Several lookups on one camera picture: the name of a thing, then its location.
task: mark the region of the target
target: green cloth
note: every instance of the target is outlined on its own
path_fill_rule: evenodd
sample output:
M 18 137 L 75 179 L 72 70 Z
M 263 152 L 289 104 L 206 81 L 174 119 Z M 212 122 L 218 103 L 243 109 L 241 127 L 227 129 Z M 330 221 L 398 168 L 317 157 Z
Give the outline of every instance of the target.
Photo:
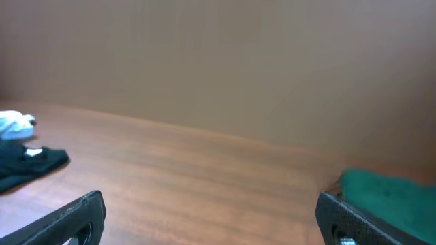
M 361 169 L 341 180 L 344 199 L 425 242 L 436 244 L 436 186 L 420 186 Z

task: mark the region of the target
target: beige wall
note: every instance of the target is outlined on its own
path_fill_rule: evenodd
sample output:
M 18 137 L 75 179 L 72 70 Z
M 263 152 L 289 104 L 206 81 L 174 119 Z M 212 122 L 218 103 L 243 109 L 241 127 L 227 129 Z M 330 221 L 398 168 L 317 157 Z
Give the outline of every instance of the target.
M 0 55 L 6 98 L 435 156 L 433 0 L 2 0 Z

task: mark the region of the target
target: white cloth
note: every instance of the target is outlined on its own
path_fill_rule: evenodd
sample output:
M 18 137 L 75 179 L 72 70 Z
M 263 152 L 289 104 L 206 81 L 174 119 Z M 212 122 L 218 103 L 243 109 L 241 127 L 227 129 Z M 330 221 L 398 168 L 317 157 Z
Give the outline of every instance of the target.
M 37 154 L 41 154 L 41 153 L 42 153 L 42 149 L 31 149 L 31 148 L 26 149 L 25 152 L 25 154 L 28 155 L 29 157 L 34 157 Z
M 35 118 L 32 115 L 23 115 L 13 110 L 0 111 L 0 138 L 17 140 L 33 136 L 33 120 Z

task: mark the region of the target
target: dark green cloth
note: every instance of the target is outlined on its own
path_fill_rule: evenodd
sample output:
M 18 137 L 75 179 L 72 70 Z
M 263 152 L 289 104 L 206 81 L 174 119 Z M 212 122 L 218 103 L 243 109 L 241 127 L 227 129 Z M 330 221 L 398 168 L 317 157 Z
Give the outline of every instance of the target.
M 416 238 L 436 244 L 436 186 L 420 186 L 361 169 L 347 170 L 340 184 L 349 203 Z
M 64 150 L 42 147 L 42 153 L 34 157 L 27 156 L 26 150 L 16 141 L 0 141 L 0 193 L 39 178 L 69 161 Z

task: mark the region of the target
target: wood grain surface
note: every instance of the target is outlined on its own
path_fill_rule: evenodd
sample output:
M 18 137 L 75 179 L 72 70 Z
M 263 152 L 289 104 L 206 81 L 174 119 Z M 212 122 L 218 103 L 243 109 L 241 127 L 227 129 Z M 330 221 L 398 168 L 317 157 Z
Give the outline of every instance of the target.
M 107 208 L 102 244 L 323 244 L 317 194 L 350 165 L 422 182 L 433 169 L 273 146 L 55 105 L 1 102 L 37 118 L 28 146 L 71 163 L 0 196 L 0 236 L 92 190 Z

